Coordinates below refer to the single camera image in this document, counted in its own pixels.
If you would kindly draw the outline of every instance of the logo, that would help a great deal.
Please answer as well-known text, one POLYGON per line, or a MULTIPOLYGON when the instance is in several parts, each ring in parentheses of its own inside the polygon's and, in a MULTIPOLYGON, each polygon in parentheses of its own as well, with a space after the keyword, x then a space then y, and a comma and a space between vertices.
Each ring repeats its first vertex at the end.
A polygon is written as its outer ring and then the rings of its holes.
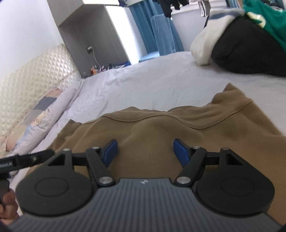
POLYGON ((140 181, 140 183, 141 184, 147 184, 149 181, 147 181, 147 180, 142 180, 142 181, 140 181))

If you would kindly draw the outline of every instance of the hand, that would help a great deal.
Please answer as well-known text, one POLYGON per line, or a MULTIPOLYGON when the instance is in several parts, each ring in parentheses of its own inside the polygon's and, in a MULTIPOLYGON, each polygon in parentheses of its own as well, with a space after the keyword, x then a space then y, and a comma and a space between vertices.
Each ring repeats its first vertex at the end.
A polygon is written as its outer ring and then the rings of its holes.
POLYGON ((10 189, 10 191, 3 196, 3 201, 6 206, 3 207, 0 204, 0 220, 5 225, 9 225, 15 219, 19 218, 19 215, 17 214, 18 204, 16 202, 15 193, 12 189, 10 189))

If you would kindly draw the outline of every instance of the sweatshirt seam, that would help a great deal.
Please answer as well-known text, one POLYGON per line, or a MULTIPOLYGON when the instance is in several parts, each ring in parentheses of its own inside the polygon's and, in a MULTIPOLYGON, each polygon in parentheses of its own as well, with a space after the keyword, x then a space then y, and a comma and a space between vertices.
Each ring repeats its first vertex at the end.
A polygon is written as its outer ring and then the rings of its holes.
POLYGON ((206 125, 206 126, 202 126, 202 127, 196 127, 196 126, 190 126, 190 125, 187 125, 186 123, 184 123, 180 118, 178 118, 178 116, 174 116, 174 115, 168 115, 168 114, 161 114, 161 115, 155 115, 155 114, 152 114, 152 115, 148 115, 148 116, 145 116, 145 117, 142 117, 142 118, 139 118, 139 119, 134 119, 134 120, 122 120, 122 119, 118 119, 116 117, 112 117, 112 116, 108 116, 108 115, 103 115, 101 117, 105 117, 105 118, 108 118, 108 119, 111 119, 113 121, 116 121, 116 122, 120 122, 122 124, 131 124, 131 123, 136 123, 136 122, 139 122, 139 121, 142 121, 142 120, 145 120, 145 119, 148 119, 148 118, 152 118, 152 117, 161 117, 161 116, 166 116, 166 117, 171 117, 171 118, 174 118, 176 120, 178 120, 180 123, 184 124, 185 126, 189 127, 189 128, 192 128, 192 129, 196 129, 196 130, 204 130, 204 129, 207 129, 207 128, 210 128, 210 127, 213 127, 221 122, 223 122, 224 120, 226 120, 227 118, 231 117, 232 115, 234 114, 237 114, 239 113, 240 111, 242 111, 245 107, 247 107, 249 104, 253 103, 253 101, 250 101, 248 102, 247 104, 245 104, 243 107, 241 107, 240 109, 236 110, 236 111, 233 111, 231 113, 229 113, 227 116, 221 118, 220 120, 217 120, 216 122, 213 122, 209 125, 206 125))
POLYGON ((60 135, 58 135, 57 137, 60 138, 60 139, 62 139, 62 140, 64 140, 65 142, 67 141, 65 138, 63 138, 63 137, 60 136, 60 135))

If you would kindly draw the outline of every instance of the ribbed gray surface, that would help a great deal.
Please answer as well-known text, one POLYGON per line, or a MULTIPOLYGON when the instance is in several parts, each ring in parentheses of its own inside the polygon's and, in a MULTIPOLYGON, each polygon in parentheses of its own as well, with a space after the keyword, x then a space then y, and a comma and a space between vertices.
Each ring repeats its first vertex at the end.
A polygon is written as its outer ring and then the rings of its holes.
POLYGON ((193 192, 169 179, 122 179, 101 188, 89 204, 57 218, 24 215, 14 232, 275 232, 280 226, 260 214, 245 219, 217 215, 203 207, 193 192))

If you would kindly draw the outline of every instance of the electrical outlet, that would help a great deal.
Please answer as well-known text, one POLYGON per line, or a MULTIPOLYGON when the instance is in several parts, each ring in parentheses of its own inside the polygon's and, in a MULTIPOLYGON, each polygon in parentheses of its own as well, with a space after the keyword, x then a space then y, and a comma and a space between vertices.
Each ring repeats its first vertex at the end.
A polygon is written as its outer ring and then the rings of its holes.
POLYGON ((88 54, 92 53, 92 48, 93 48, 92 46, 89 46, 89 47, 86 48, 88 54))

